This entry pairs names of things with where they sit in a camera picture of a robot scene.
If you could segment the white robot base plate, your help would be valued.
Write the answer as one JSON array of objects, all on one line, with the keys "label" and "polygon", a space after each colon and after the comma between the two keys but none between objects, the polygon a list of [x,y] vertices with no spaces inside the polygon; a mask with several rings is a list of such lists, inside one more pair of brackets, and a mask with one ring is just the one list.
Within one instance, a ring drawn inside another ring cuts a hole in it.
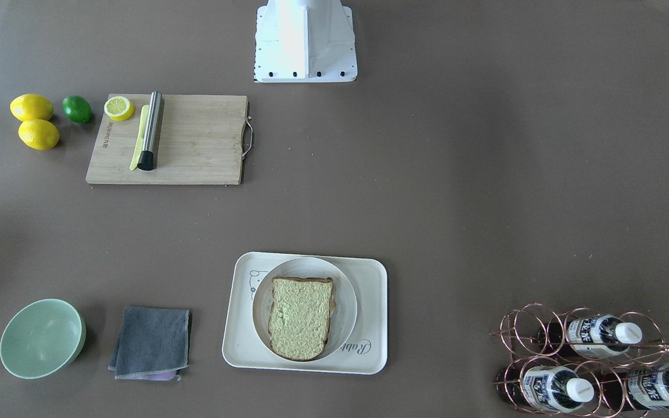
[{"label": "white robot base plate", "polygon": [[268,1],[257,9],[253,81],[353,82],[353,12],[340,1]]}]

